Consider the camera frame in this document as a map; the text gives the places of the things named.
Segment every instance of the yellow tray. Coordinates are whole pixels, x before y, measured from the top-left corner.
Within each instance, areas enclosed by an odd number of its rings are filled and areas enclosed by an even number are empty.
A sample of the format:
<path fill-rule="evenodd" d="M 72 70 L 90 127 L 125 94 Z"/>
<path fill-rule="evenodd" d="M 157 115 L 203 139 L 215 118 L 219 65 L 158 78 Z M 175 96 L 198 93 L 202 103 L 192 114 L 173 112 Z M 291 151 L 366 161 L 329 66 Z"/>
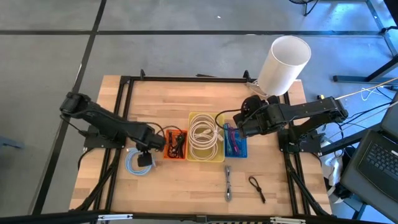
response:
<path fill-rule="evenodd" d="M 194 116 L 196 116 L 197 114 L 208 114 L 210 116 L 212 116 L 213 118 L 216 118 L 217 113 L 206 113 L 206 112 L 191 112 L 189 113 L 189 119 L 188 119 L 188 132 L 190 129 L 189 124 L 191 123 L 191 120 Z M 218 116 L 217 118 L 217 122 L 218 124 L 220 124 L 221 126 L 224 126 L 225 123 L 225 118 L 223 116 L 223 114 L 221 114 L 220 116 Z M 224 137 L 224 129 L 222 129 L 219 134 Z M 192 157 L 189 147 L 190 147 L 190 143 L 189 143 L 189 139 L 187 139 L 187 160 L 188 161 L 192 161 L 192 162 L 224 162 L 225 159 L 225 155 L 224 155 L 224 142 L 218 140 L 217 141 L 217 146 L 218 146 L 218 151 L 216 156 L 212 159 L 212 160 L 208 160 L 208 161 L 204 161 L 204 160 L 199 160 L 199 159 L 195 159 Z M 195 151 L 196 154 L 200 157 L 205 157 L 210 153 L 210 150 L 196 150 Z"/>

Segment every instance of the blue tray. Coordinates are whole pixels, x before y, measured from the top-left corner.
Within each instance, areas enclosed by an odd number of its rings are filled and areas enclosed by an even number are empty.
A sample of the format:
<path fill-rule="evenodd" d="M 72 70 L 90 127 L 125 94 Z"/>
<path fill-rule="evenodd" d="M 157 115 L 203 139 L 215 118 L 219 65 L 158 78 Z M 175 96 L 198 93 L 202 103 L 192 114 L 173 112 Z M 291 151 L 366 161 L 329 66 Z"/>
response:
<path fill-rule="evenodd" d="M 248 144 L 246 142 L 246 138 L 241 139 L 239 135 L 239 131 L 233 131 L 235 135 L 235 141 L 236 145 L 239 148 L 238 153 L 232 148 L 231 151 L 228 150 L 227 146 L 227 141 L 229 141 L 229 137 L 227 136 L 228 132 L 230 131 L 225 131 L 224 132 L 224 152 L 225 152 L 225 157 L 230 157 L 230 158 L 247 158 L 248 157 Z"/>

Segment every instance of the gray floor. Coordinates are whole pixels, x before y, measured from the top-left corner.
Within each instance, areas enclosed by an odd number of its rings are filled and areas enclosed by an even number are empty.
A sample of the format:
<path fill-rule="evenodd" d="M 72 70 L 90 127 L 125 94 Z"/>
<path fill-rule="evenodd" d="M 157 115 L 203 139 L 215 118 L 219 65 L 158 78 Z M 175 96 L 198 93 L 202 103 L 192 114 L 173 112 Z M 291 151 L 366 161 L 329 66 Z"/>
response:
<path fill-rule="evenodd" d="M 394 24 L 382 0 L 373 1 L 386 26 Z M 0 29 L 91 29 L 100 0 L 3 0 Z M 308 16 L 288 0 L 250 1 L 108 1 L 100 30 L 377 30 L 364 3 L 321 1 Z M 398 43 L 397 32 L 392 41 Z M 103 75 L 189 76 L 197 73 L 241 77 L 249 70 L 257 77 L 274 36 L 97 36 L 80 91 L 96 99 Z M 302 37 L 312 58 L 299 78 L 308 101 L 316 95 L 340 96 L 369 85 L 331 81 L 333 75 L 367 75 L 391 59 L 378 37 Z M 44 168 L 59 120 L 58 108 L 75 81 L 88 36 L 0 35 L 0 136 L 26 144 L 25 149 L 0 151 L 0 216 L 24 215 Z M 398 71 L 389 74 L 396 77 Z M 389 100 L 372 95 L 344 99 L 357 113 Z M 380 121 L 375 116 L 363 126 Z M 79 127 L 87 125 L 74 121 Z M 352 127 L 346 135 L 361 128 Z M 326 136 L 338 128 L 328 125 Z M 69 129 L 44 212 L 68 209 L 77 174 L 83 138 Z M 334 214 L 350 217 L 353 211 L 334 205 Z M 364 219 L 386 220 L 367 208 Z"/>

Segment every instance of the laptop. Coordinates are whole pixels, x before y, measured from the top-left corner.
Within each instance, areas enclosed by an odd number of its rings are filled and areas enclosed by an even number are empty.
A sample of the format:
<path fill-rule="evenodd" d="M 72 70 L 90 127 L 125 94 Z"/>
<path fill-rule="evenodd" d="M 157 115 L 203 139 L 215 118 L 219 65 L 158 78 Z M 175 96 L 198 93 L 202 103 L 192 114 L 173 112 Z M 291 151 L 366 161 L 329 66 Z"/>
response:
<path fill-rule="evenodd" d="M 398 93 L 393 101 L 398 100 Z M 398 106 L 389 108 L 381 131 L 369 130 L 362 138 L 341 184 L 398 223 Z"/>

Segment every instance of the wooden tabletop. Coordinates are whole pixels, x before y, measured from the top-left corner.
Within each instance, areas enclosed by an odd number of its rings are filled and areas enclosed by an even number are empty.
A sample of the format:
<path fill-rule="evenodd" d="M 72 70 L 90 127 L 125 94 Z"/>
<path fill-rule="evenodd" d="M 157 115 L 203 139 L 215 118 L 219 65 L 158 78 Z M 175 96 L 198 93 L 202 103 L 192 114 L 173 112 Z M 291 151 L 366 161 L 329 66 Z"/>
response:
<path fill-rule="evenodd" d="M 116 75 L 104 76 L 97 102 L 107 110 L 112 111 L 114 108 L 119 79 L 120 76 Z M 189 112 L 220 112 L 240 108 L 243 100 L 250 95 L 251 90 L 243 83 L 134 82 L 128 120 L 187 129 Z M 292 105 L 305 102 L 301 81 L 294 82 L 289 96 Z M 233 123 L 233 115 L 226 113 L 226 121 Z M 133 146 L 134 143 L 129 141 L 127 147 Z M 163 159 L 161 152 L 152 153 L 155 154 L 156 167 L 145 176 L 136 176 L 125 168 L 127 152 L 123 149 L 112 212 L 292 214 L 285 165 L 276 133 L 248 138 L 247 159 L 226 158 L 222 163 L 169 161 Z M 79 206 L 93 190 L 98 181 L 103 155 L 104 149 L 95 149 L 82 160 L 70 208 Z M 301 158 L 306 186 L 323 209 L 330 213 L 319 160 L 311 154 L 301 154 Z M 225 165 L 231 166 L 233 199 L 229 203 L 224 199 Z M 259 194 L 248 182 L 251 175 L 258 180 L 267 199 L 266 204 L 261 202 Z M 104 188 L 103 198 L 106 198 L 107 189 L 108 185 Z M 299 211 L 303 212 L 299 192 L 296 186 Z"/>

